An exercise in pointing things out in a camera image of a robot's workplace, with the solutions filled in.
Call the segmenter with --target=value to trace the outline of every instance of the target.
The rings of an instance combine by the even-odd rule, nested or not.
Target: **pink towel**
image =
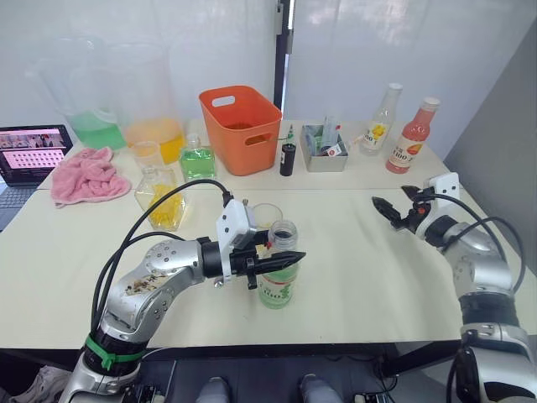
[[[64,160],[52,173],[50,194],[57,207],[78,202],[104,202],[123,196],[131,189],[125,178],[116,174],[110,163],[113,151],[83,149]]]

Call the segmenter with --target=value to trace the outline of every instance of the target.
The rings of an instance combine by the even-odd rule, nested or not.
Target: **white table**
[[[214,238],[220,192],[197,189],[186,196],[189,207],[178,234]],[[293,300],[272,311],[256,291],[247,290],[244,278],[221,290],[208,280],[175,300],[150,346],[459,337],[461,313],[450,266],[410,232],[393,231],[371,203],[371,196],[385,197],[404,212],[410,203],[401,190],[238,190],[235,196],[279,205],[299,229],[299,246],[307,256]],[[482,214],[465,192],[462,200]],[[132,192],[104,203],[55,209],[49,191],[36,191],[0,234],[0,347],[79,348],[89,330],[98,272],[140,213]],[[460,209],[454,213],[466,218]],[[142,230],[149,229],[145,223]],[[145,239],[132,246],[117,276],[134,268],[155,242]],[[518,257],[505,241],[503,246],[516,276]],[[517,309],[530,333],[537,332],[536,290],[529,272]]]
[[[279,137],[287,136],[290,124],[293,124],[295,135],[300,135],[302,121],[284,121],[279,130]],[[281,142],[278,144],[276,163],[270,170],[258,172],[255,175],[234,176],[227,172],[220,160],[216,162],[218,180],[232,190],[241,189],[394,189],[401,185],[423,186],[424,180],[432,176],[441,175],[449,172],[442,161],[425,145],[414,165],[409,172],[404,175],[394,174],[384,168],[384,164],[388,160],[394,143],[397,141],[401,130],[402,123],[394,125],[390,131],[390,136],[386,139],[381,153],[377,156],[366,156],[360,154],[358,147],[351,149],[346,168],[343,172],[326,172],[326,173],[310,173],[305,168],[304,157],[300,146],[297,147],[295,156],[295,166],[293,175],[283,177],[279,174],[279,153],[281,150]],[[341,136],[346,141],[351,141],[359,134],[362,134],[366,128],[365,123],[344,123],[341,129]],[[201,120],[194,120],[187,125],[187,133],[198,133],[203,144],[209,144],[205,123]],[[80,151],[81,143],[75,144],[69,155]],[[112,160],[117,167],[119,174],[127,177],[135,187],[142,179],[141,170],[138,168],[130,155],[127,148],[117,150]],[[183,180],[178,163],[173,163],[170,166],[175,171],[177,179]],[[41,184],[39,189],[51,189],[52,178],[49,176]]]

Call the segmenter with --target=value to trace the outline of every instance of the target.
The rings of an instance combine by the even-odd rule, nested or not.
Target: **gray box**
[[[309,172],[343,172],[349,155],[341,135],[338,136],[337,141],[340,142],[343,154],[335,157],[311,155],[313,146],[310,148],[309,143],[319,142],[321,137],[322,124],[302,126],[300,147],[302,148],[302,155],[304,155],[305,168]]]

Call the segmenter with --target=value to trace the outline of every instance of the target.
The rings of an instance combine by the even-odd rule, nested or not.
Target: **pink bottle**
[[[421,146],[429,137],[430,121],[435,116],[440,101],[433,97],[426,97],[416,113],[414,120],[408,123],[401,133],[401,137],[386,162],[386,169],[395,174],[403,174],[409,170],[415,156],[420,152]]]

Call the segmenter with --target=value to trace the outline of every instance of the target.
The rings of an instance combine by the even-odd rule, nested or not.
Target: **laptop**
[[[72,146],[64,125],[0,128],[0,231]]]

